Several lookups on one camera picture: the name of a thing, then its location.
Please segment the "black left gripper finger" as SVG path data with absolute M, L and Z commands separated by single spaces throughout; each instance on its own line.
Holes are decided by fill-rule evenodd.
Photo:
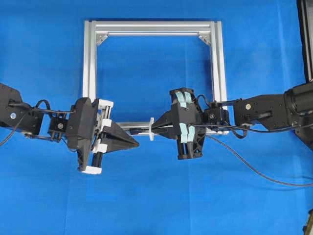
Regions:
M 101 143 L 99 144 L 100 153 L 110 153 L 114 151 L 127 150 L 139 147 L 139 143 Z
M 103 137 L 117 139 L 127 143 L 137 143 L 137 141 L 127 134 L 117 123 L 111 119 L 104 119 L 101 124 Z

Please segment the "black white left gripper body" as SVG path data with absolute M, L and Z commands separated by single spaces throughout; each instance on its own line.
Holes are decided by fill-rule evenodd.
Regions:
M 88 97 L 80 98 L 71 107 L 67 122 L 67 146 L 77 151 L 78 170 L 85 174 L 101 174 L 102 154 L 108 149 L 98 140 L 105 124 L 111 124 L 111 110 L 114 103 L 108 100 Z

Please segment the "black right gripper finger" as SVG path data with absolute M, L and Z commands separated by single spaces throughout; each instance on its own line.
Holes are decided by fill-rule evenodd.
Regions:
M 162 127 L 162 128 L 154 128 L 152 132 L 157 135 L 161 135 L 167 139 L 177 140 L 178 135 L 180 135 L 180 131 L 174 127 Z
M 152 129 L 163 128 L 163 127 L 173 127 L 173 114 L 171 110 L 165 112 L 152 125 Z

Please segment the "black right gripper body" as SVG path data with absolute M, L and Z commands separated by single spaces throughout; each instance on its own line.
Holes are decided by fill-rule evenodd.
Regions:
M 203 124 L 202 110 L 190 88 L 170 91 L 172 100 L 171 119 L 173 135 L 177 140 L 178 159 L 187 160 L 202 157 L 206 129 Z

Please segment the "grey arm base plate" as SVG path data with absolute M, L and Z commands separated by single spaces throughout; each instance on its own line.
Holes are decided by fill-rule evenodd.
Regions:
M 313 149 L 313 129 L 310 127 L 295 130 L 298 138 L 311 150 Z

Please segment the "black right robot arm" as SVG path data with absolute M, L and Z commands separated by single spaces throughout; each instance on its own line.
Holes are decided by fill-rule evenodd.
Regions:
M 283 94 L 206 102 L 205 110 L 192 89 L 172 90 L 170 96 L 171 109 L 149 131 L 176 140 L 180 160 L 202 156 L 207 129 L 231 131 L 243 139 L 254 124 L 261 124 L 269 133 L 293 130 L 308 148 L 313 147 L 312 83 L 293 87 Z

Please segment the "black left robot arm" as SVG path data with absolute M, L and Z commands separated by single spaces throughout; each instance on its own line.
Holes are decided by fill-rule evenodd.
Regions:
M 113 102 L 88 97 L 78 99 L 70 111 L 52 110 L 42 99 L 32 107 L 20 92 L 0 86 L 0 125 L 27 138 L 64 141 L 78 156 L 78 170 L 100 174 L 105 153 L 138 147 L 138 142 L 110 119 Z

